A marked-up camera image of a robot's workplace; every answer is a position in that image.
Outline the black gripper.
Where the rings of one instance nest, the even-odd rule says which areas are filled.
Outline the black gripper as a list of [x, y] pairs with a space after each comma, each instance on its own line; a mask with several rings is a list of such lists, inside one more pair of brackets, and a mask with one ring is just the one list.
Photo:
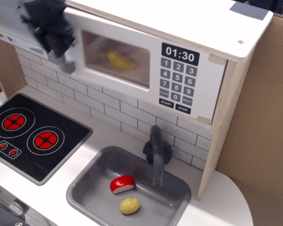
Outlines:
[[[64, 0], [19, 0], [16, 9], [48, 53], [53, 50], [56, 57], [62, 57], [76, 43], [74, 31], [63, 16], [66, 9]], [[46, 33], [43, 29], [51, 32], [51, 47], [45, 40]]]

